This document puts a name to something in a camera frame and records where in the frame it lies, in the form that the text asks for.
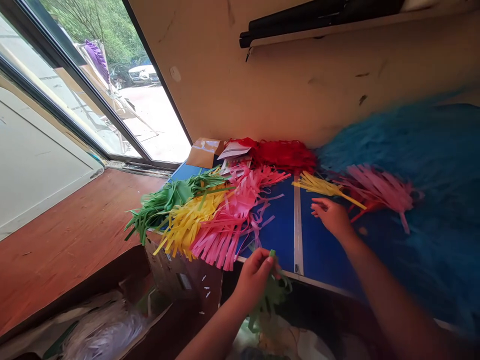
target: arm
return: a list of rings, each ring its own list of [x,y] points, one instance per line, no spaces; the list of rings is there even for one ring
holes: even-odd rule
[[[247,317],[260,301],[275,259],[258,248],[245,261],[232,296],[183,349],[176,360],[224,359]]]
[[[409,296],[385,265],[355,234],[343,206],[313,199],[312,214],[346,252],[375,317],[399,359],[454,359],[443,331]]]

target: beige wall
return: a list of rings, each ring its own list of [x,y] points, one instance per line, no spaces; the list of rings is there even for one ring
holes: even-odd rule
[[[245,63],[249,21],[302,2],[130,0],[193,140],[317,146],[371,112],[480,78],[480,12],[259,46]]]

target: pavement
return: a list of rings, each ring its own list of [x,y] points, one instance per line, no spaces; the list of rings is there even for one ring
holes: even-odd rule
[[[135,106],[138,116],[151,127],[138,118],[124,120],[148,154],[158,161],[184,162],[191,147],[164,88],[146,85],[123,88],[119,92]],[[134,149],[125,155],[138,156]]]

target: purple fabric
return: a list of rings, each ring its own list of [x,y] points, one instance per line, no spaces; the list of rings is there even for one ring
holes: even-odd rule
[[[95,64],[96,69],[100,73],[101,77],[107,82],[110,82],[110,74],[107,69],[107,61],[102,54],[102,51],[97,45],[93,42],[85,40],[85,49],[93,63]]]

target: pink paper fringe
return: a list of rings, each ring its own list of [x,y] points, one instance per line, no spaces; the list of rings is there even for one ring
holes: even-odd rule
[[[243,164],[233,167],[230,174],[230,182],[236,188],[225,194],[225,200],[213,219],[201,223],[201,229],[190,247],[195,257],[210,265],[216,263],[217,268],[227,271],[234,268],[234,261],[238,257],[235,251],[240,237],[250,237],[250,233],[253,233],[254,239],[251,242],[255,242],[255,247],[260,247],[260,229],[274,219],[272,216],[263,222],[264,211],[270,206],[269,200],[280,198],[283,194],[264,198],[260,194],[269,192],[262,188],[290,177],[289,173],[278,172],[269,166],[251,170]],[[261,204],[263,206],[260,210],[253,213],[252,208]]]
[[[367,201],[384,204],[397,212],[405,233],[410,234],[405,212],[414,207],[412,193],[416,190],[411,182],[403,183],[389,172],[377,171],[369,165],[348,166],[346,172],[358,182],[358,185],[346,177],[334,182],[353,189]]]

